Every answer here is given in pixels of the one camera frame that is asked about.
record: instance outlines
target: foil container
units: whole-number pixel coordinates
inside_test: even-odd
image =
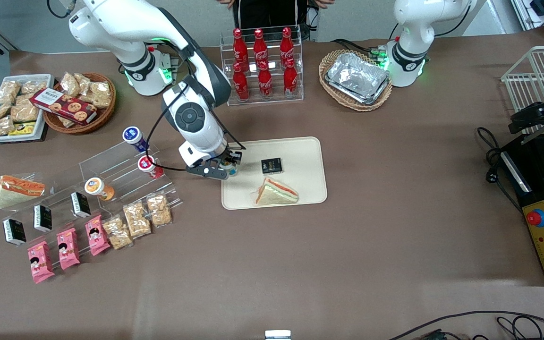
[[[359,103],[372,105],[389,84],[389,73],[350,52],[337,57],[324,79]]]

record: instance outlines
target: pink snack package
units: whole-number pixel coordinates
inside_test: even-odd
[[[54,275],[51,268],[50,248],[43,241],[28,249],[28,258],[31,261],[33,281],[39,283]]]
[[[58,239],[58,255],[60,256],[60,267],[63,271],[71,265],[81,263],[79,261],[79,249],[77,247],[77,234],[75,229],[70,229],[56,235]]]
[[[89,237],[89,250],[93,256],[96,256],[107,248],[110,248],[106,233],[102,229],[101,219],[102,215],[98,215],[85,224],[85,230],[87,232],[87,236]]]

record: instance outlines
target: red emergency stop button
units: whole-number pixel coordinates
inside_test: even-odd
[[[526,215],[526,220],[533,226],[544,227],[544,211],[535,209]]]

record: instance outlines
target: brown tablecloth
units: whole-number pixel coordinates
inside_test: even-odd
[[[216,111],[243,141],[317,137],[326,202],[226,211],[218,181],[170,173],[184,200],[172,226],[39,285],[0,226],[0,338],[260,339],[266,329],[290,329],[297,340],[383,339],[467,310],[544,316],[527,229],[484,181],[486,147],[475,138],[484,126],[501,144],[510,140],[499,78],[535,45],[544,45],[544,29],[437,39],[412,86],[358,114],[317,78],[320,60],[339,46],[305,43],[304,101]],[[219,61],[218,50],[208,52]],[[149,129],[160,114],[160,95],[132,90],[112,54],[10,59],[14,75],[103,73],[119,95],[115,116],[95,133],[50,131],[42,143],[0,145],[0,174],[51,176],[117,144],[129,125]],[[181,164],[183,139],[167,123],[153,142],[167,148],[167,164]],[[490,316],[437,326],[499,335]]]

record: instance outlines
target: hand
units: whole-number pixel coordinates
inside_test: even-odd
[[[327,5],[332,5],[335,3],[335,0],[314,0],[318,7],[324,9]]]
[[[228,8],[232,7],[232,5],[235,2],[235,0],[216,0],[216,1],[219,2],[220,4],[228,4]]]

